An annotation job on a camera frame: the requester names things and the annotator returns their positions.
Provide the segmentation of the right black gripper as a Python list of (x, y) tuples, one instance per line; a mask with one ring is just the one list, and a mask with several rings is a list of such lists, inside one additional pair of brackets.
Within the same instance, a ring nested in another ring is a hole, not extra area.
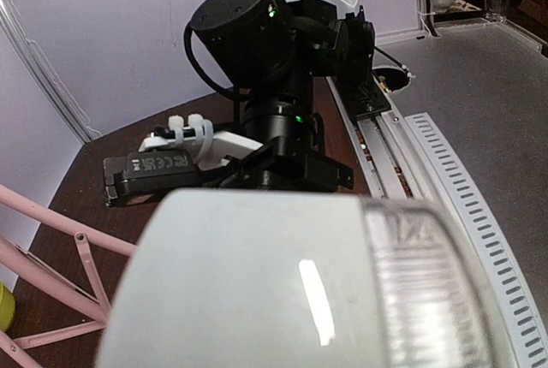
[(187, 56), (199, 39), (231, 82), (216, 92), (244, 109), (243, 133), (259, 143), (234, 157), (220, 188), (334, 193), (353, 170), (325, 153), (313, 81), (336, 77), (362, 88), (371, 78), (373, 24), (363, 11), (339, 17), (325, 0), (205, 0), (183, 32)]

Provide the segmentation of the pink music stand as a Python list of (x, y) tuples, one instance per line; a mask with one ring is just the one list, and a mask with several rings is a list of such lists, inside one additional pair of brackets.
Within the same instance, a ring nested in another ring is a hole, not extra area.
[(38, 367), (39, 363), (27, 353), (28, 349), (100, 331), (109, 322), (110, 301), (94, 262), (91, 246), (99, 246), (127, 258), (132, 257), (137, 246), (50, 210), (5, 186), (1, 187), (1, 204), (71, 236), (93, 291), (89, 294), (31, 252), (5, 238), (1, 239), (2, 265), (51, 298), (90, 319), (88, 322), (15, 339), (4, 332), (1, 334), (1, 349), (15, 363), (21, 367)]

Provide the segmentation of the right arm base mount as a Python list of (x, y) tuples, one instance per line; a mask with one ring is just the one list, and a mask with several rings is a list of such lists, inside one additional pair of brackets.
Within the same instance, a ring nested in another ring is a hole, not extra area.
[(353, 119), (376, 116), (391, 109), (388, 95), (406, 88), (414, 75), (394, 66), (378, 66), (372, 69), (372, 78), (356, 87), (336, 83), (345, 110)]

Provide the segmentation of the white metronome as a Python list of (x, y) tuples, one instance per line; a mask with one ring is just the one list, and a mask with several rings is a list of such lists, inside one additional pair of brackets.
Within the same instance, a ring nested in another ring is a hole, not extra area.
[(177, 191), (154, 211), (99, 367), (493, 367), (482, 281), (425, 202)]

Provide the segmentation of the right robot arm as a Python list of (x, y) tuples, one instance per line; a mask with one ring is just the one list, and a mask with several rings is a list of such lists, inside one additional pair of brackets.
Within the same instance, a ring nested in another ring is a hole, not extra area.
[(231, 157), (215, 187), (333, 193), (353, 170), (325, 153), (313, 81), (337, 77), (357, 90), (371, 78), (375, 32), (359, 0), (205, 0), (182, 33), (194, 71), (199, 39), (230, 81), (215, 86), (258, 149)]

